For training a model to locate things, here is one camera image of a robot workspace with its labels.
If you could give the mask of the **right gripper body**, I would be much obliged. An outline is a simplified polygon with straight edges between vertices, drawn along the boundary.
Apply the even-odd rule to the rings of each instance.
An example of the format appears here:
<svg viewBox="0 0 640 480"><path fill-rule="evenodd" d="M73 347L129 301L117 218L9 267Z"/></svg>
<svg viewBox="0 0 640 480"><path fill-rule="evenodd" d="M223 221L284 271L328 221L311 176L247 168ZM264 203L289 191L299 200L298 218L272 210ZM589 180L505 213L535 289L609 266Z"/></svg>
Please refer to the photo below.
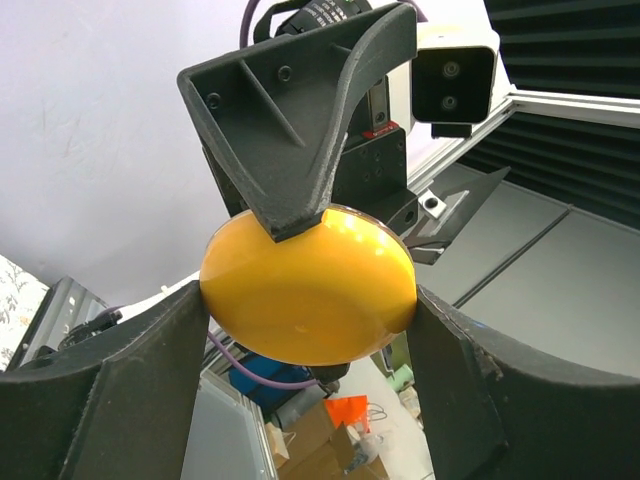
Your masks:
<svg viewBox="0 0 640 480"><path fill-rule="evenodd" d="M418 219L407 186L406 132L391 119L389 79L358 103L335 174L332 202L366 213L398 235Z"/></svg>

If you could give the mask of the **orange round pill case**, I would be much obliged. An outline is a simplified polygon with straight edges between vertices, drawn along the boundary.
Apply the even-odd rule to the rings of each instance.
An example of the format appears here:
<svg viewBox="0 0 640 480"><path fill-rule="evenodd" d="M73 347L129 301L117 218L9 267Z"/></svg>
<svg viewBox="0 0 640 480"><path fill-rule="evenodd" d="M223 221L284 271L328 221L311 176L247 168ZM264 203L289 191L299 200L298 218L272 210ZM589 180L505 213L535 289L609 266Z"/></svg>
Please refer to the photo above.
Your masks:
<svg viewBox="0 0 640 480"><path fill-rule="evenodd" d="M333 205L319 224L274 241L243 212L211 237L203 300L237 343L305 367L347 364L405 331L417 309L413 260L377 219Z"/></svg>

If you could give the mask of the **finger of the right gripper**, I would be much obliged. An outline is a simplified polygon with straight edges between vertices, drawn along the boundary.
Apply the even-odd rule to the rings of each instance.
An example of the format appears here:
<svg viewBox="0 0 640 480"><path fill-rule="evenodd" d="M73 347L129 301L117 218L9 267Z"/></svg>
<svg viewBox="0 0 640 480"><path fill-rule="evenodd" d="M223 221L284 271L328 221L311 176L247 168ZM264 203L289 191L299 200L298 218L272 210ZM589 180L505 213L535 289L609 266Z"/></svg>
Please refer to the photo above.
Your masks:
<svg viewBox="0 0 640 480"><path fill-rule="evenodd" d="M416 56L416 27L412 6L387 4L178 74L202 146L274 241L320 222L352 115Z"/></svg>

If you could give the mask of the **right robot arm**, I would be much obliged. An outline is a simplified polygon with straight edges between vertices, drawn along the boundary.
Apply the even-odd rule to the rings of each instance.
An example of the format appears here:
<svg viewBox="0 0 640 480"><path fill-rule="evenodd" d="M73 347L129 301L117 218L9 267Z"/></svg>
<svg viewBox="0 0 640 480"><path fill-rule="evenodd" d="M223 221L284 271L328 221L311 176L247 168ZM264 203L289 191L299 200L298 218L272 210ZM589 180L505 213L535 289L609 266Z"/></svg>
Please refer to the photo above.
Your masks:
<svg viewBox="0 0 640 480"><path fill-rule="evenodd" d="M275 241L317 225L366 93L417 54L407 4L348 1L272 6L251 46L181 71L177 85L212 169Z"/></svg>

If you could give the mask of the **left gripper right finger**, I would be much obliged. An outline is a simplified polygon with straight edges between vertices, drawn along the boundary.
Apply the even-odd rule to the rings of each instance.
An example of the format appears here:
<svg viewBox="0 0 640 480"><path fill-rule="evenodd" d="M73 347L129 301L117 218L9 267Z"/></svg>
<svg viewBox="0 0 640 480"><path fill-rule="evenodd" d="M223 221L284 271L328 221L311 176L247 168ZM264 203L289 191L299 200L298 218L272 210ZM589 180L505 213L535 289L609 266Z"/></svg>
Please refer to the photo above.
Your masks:
<svg viewBox="0 0 640 480"><path fill-rule="evenodd" d="M407 341L436 478L638 478L638 379L539 351L423 287Z"/></svg>

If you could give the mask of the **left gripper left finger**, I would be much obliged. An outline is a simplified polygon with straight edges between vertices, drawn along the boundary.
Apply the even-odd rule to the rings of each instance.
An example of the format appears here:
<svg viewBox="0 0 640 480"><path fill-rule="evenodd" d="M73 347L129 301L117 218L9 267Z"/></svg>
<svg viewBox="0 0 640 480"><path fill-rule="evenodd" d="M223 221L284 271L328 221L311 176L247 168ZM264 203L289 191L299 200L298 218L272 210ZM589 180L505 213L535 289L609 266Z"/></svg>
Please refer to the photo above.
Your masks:
<svg viewBox="0 0 640 480"><path fill-rule="evenodd" d="M178 479L209 315L191 281L1 376L4 479Z"/></svg>

